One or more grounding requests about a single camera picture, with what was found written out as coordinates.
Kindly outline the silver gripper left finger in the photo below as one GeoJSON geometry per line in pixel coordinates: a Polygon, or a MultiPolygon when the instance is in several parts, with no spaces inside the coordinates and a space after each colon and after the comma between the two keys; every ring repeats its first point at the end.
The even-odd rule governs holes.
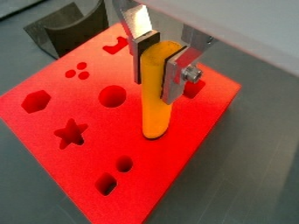
{"type": "Polygon", "coordinates": [[[152,27],[146,7],[134,0],[112,0],[125,30],[129,53],[133,56],[134,83],[141,83],[140,57],[145,49],[160,42],[160,32],[152,27]]]}

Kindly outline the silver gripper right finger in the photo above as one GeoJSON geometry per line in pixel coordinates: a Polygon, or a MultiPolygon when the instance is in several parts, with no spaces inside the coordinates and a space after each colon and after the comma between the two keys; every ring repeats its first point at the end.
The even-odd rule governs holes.
{"type": "Polygon", "coordinates": [[[181,41],[185,46],[176,51],[164,63],[162,102],[170,105],[182,95],[185,83],[196,84],[202,71],[197,63],[202,53],[214,44],[214,38],[186,24],[181,28],[181,41]]]}

